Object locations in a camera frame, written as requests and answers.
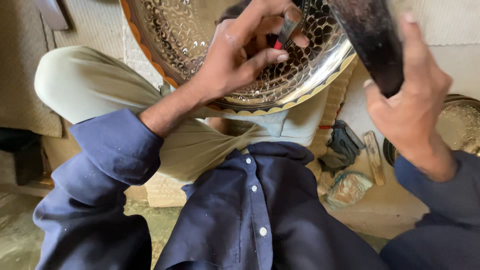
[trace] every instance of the khaki trousers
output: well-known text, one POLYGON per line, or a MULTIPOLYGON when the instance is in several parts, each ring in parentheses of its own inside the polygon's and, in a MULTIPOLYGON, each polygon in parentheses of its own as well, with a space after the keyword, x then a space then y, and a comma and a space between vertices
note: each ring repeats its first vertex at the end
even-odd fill
MULTIPOLYGON (((47 53, 36 72, 35 90, 46 105, 73 124, 124 108, 140 113, 162 99, 160 92, 133 69, 83 46, 47 53)), ((158 172, 191 183, 219 165, 235 148, 242 150, 263 141, 309 146, 322 119, 327 95, 328 88, 291 108, 279 138, 258 125, 241 136, 228 136, 194 118, 188 119, 165 139, 158 172)))

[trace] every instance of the scalloped rim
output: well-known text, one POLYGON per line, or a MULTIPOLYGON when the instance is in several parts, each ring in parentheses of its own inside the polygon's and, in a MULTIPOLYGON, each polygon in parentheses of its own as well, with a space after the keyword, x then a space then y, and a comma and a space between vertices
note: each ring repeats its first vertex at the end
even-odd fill
MULTIPOLYGON (((125 17, 127 18, 127 22, 128 22, 128 25, 130 27, 130 30, 132 31, 133 33, 133 37, 135 37, 135 40, 137 41, 138 45, 140 46, 140 49, 143 51, 144 55, 147 57, 148 61, 153 65, 153 67, 158 71, 158 73, 171 85, 173 86, 174 88, 178 88, 178 84, 172 79, 172 78, 169 78, 169 77, 166 77, 165 76, 165 72, 163 71, 162 67, 158 64, 158 63, 155 63, 152 61, 152 53, 150 52, 150 50, 147 48, 147 46, 145 46, 144 44, 141 43, 141 40, 140 40, 140 31, 138 30, 137 26, 130 21, 132 15, 131 15, 131 11, 130 11, 130 7, 127 3, 126 0, 120 0, 120 4, 122 6, 122 10, 123 10, 123 13, 125 14, 125 17)), ((220 111, 220 112, 223 112, 223 113, 228 113, 228 114, 236 114, 236 115, 240 115, 240 116, 256 116, 256 115, 264 115, 264 114, 270 114, 270 113, 274 113, 274 112, 278 112, 278 111, 282 111, 282 110, 286 110, 286 109, 289 109, 295 105, 298 105, 304 101, 306 101, 307 99, 309 99, 310 97, 312 97, 313 95, 317 94, 318 92, 322 91, 323 89, 325 89, 325 87, 327 87, 333 80, 335 80, 338 75, 340 75, 340 73, 342 73, 345 68, 352 62, 352 60, 357 56, 357 53, 354 52, 353 54, 349 55, 348 57, 346 57, 341 65, 340 65, 340 69, 337 71, 337 72, 334 72, 332 73, 326 80, 326 82, 322 85, 319 85, 317 87, 315 87, 313 89, 313 91, 310 93, 310 94, 305 94, 301 97, 299 97, 295 102, 289 102, 287 104, 284 104, 282 107, 273 107, 273 108, 270 108, 268 109, 268 111, 265 111, 265 110, 262 110, 262 109, 258 109, 254 112, 250 112, 250 111, 247 111, 247 110, 240 110, 238 112, 232 110, 232 109, 221 109, 219 106, 215 105, 215 104, 209 104, 209 105, 206 105, 206 107, 208 108, 211 108, 213 110, 217 110, 217 111, 220 111)))

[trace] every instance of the knee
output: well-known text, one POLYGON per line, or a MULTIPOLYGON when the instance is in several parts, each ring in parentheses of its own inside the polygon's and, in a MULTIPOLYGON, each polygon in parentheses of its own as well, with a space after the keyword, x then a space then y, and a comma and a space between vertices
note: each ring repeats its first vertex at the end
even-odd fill
POLYGON ((50 106, 52 97, 58 91, 65 90, 68 78, 80 72, 81 64, 78 59, 92 54, 93 49, 84 46, 64 47, 52 50, 45 54, 38 64, 35 74, 35 92, 38 97, 50 106))

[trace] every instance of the navy blue shirt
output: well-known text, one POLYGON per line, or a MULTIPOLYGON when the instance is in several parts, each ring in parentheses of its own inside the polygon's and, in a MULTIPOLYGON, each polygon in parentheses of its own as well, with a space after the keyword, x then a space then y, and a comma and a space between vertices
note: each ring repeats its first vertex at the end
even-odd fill
MULTIPOLYGON (((38 269, 150 269, 145 219, 123 192, 159 168, 163 140, 129 110, 76 124, 82 152, 56 169, 34 222, 45 230, 38 269)), ((318 200, 306 148, 263 142, 234 150, 183 187, 183 207, 155 266, 165 269, 474 269, 480 265, 480 159, 456 152, 457 176, 425 178, 403 158, 399 182, 431 209, 378 256, 318 200)))

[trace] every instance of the shirt placket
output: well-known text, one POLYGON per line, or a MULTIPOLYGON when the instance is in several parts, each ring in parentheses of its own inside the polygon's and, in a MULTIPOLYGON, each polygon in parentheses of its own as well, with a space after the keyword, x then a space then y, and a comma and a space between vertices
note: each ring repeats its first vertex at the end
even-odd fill
POLYGON ((272 232, 262 185, 256 176, 257 165, 250 154, 241 158, 246 166, 247 194, 252 208, 252 224, 260 270, 270 270, 273 262, 272 232))

